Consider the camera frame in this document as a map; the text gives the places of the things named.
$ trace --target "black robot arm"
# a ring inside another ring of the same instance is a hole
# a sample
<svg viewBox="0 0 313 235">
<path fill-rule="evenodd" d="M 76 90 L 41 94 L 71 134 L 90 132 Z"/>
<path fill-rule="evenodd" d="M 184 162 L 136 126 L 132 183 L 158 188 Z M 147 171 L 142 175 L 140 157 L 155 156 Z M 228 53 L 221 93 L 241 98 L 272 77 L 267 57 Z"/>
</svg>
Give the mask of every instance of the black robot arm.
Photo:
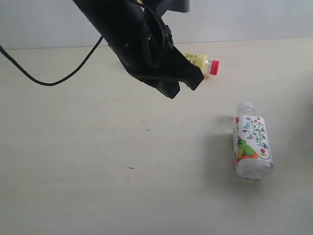
<svg viewBox="0 0 313 235">
<path fill-rule="evenodd" d="M 195 90 L 201 70 L 174 47 L 161 16 L 175 0 L 73 0 L 134 78 L 174 98 L 179 81 Z"/>
</svg>

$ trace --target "yellow bottle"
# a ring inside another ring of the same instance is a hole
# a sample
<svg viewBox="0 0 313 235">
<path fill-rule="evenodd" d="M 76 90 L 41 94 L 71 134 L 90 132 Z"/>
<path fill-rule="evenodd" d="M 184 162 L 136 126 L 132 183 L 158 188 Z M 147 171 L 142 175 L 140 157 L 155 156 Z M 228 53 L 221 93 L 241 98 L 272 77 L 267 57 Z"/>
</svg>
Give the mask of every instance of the yellow bottle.
<svg viewBox="0 0 313 235">
<path fill-rule="evenodd" d="M 203 74 L 216 75 L 219 70 L 220 62 L 217 60 L 209 60 L 207 55 L 195 54 L 190 52 L 182 52 L 183 56 L 192 63 L 193 65 L 199 67 Z"/>
</svg>

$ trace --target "bottle label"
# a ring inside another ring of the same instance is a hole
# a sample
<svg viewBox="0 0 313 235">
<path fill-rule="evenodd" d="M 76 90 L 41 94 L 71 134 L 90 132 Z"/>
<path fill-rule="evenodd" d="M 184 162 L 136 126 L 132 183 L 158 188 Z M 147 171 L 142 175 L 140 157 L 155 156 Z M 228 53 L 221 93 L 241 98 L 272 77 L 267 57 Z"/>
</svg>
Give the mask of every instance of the bottle label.
<svg viewBox="0 0 313 235">
<path fill-rule="evenodd" d="M 239 115 L 233 126 L 235 163 L 243 159 L 262 159 L 273 163 L 264 119 Z"/>
<path fill-rule="evenodd" d="M 198 55 L 190 52 L 182 52 L 182 55 L 193 65 L 196 64 Z"/>
</svg>

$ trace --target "white bottle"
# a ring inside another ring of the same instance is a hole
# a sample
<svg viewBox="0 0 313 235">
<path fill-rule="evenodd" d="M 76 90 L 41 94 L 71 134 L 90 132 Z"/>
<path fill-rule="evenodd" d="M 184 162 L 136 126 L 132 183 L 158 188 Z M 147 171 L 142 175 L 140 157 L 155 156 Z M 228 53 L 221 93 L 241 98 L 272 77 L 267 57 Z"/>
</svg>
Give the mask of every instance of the white bottle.
<svg viewBox="0 0 313 235">
<path fill-rule="evenodd" d="M 273 168 L 264 119 L 255 115 L 253 104 L 238 105 L 233 126 L 236 172 L 239 176 L 261 179 Z"/>
</svg>

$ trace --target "white wall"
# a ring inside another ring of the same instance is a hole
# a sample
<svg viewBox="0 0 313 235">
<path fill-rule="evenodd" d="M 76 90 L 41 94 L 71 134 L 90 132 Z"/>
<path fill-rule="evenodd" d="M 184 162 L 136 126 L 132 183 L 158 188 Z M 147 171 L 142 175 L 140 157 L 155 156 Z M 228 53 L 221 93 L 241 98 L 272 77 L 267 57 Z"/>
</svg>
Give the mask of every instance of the white wall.
<svg viewBox="0 0 313 235">
<path fill-rule="evenodd" d="M 313 36 L 312 0 L 196 0 L 167 12 L 177 43 Z M 0 0 L 6 48 L 92 46 L 99 34 L 71 0 Z"/>
</svg>

